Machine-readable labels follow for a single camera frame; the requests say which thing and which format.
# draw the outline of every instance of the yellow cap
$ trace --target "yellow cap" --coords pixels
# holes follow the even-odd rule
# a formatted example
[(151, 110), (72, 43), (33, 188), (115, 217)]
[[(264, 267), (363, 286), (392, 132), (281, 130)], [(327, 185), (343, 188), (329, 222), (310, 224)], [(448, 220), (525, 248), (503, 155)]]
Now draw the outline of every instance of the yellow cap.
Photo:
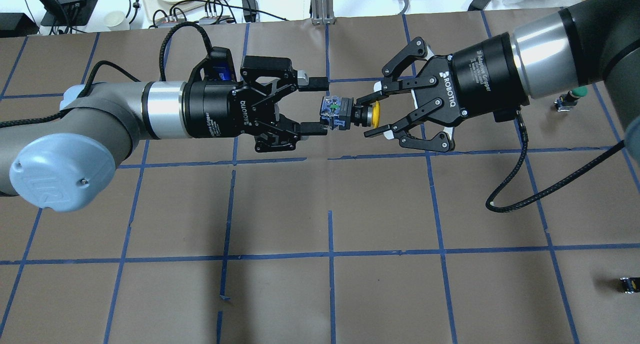
[(376, 101), (373, 105), (373, 115), (371, 117), (371, 126), (377, 128), (380, 124), (380, 102)]

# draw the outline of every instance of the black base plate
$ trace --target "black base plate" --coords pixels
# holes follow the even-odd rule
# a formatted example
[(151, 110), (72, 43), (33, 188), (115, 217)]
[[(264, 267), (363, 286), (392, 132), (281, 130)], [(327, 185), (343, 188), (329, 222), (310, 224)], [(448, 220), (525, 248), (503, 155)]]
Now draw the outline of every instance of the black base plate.
[[(86, 0), (86, 2), (84, 3), (84, 6), (80, 7), (80, 12), (78, 12), (77, 18), (75, 19), (75, 22), (73, 23), (74, 27), (82, 27), (84, 25), (89, 24), (89, 18), (91, 18), (91, 14), (94, 13), (94, 8), (96, 7), (96, 4), (98, 3), (98, 0)], [(62, 7), (67, 10), (68, 9), (68, 5), (62, 5)], [(50, 12), (46, 12), (46, 14), (44, 14), (44, 18), (42, 18), (42, 23), (40, 23), (41, 27), (52, 27), (54, 25), (54, 16), (53, 14), (51, 14)], [(55, 22), (55, 25), (58, 27), (62, 27), (65, 25), (65, 23), (61, 23), (61, 22)]]

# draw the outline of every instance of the black box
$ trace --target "black box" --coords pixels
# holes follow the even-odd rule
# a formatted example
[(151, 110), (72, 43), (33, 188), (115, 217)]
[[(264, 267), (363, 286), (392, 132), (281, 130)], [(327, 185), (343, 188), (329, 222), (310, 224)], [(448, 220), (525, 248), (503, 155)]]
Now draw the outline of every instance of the black box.
[(38, 25), (25, 13), (0, 13), (0, 38), (26, 37), (38, 33)]

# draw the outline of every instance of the robotic arm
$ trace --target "robotic arm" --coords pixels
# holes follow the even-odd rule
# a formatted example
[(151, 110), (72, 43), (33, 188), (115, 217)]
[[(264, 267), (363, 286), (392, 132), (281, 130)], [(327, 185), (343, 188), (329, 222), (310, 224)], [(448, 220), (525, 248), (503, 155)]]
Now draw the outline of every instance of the robotic arm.
[[(297, 123), (279, 113), (277, 102), (287, 94), (329, 86), (326, 77), (310, 78), (283, 57), (245, 57), (241, 81), (224, 48), (208, 50), (187, 82), (89, 81), (65, 93), (57, 116), (0, 123), (0, 196), (19, 194), (41, 208), (77, 210), (108, 185), (141, 139), (250, 134), (256, 151), (290, 151), (327, 129), (377, 126), (375, 103), (402, 93), (414, 95), (416, 109), (365, 136), (384, 134), (404, 148), (450, 151), (455, 142), (447, 128), (489, 113), (498, 122), (513, 120), (528, 97), (600, 80), (626, 130), (629, 153), (640, 162), (638, 1), (586, 0), (450, 55), (433, 55), (415, 38), (382, 68), (374, 93), (357, 100), (324, 97), (318, 122)], [(416, 60), (427, 60), (418, 75), (400, 79)], [(260, 82), (267, 77), (276, 79)], [(429, 140), (409, 134), (425, 121), (445, 129)]]

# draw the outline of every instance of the robotiq logo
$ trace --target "robotiq logo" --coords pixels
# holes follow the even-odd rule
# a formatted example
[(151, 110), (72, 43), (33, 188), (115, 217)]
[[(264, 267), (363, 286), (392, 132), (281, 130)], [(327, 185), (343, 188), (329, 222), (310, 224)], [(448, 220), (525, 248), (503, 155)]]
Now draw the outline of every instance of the robotiq logo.
[(250, 126), (249, 123), (249, 113), (247, 113), (247, 101), (240, 100), (240, 110), (242, 110), (242, 119), (244, 120), (244, 125)]
[(456, 96), (453, 93), (453, 85), (451, 84), (449, 71), (440, 72), (440, 77), (444, 79), (444, 87), (446, 88), (446, 95), (448, 95), (448, 105), (453, 108), (456, 106)]

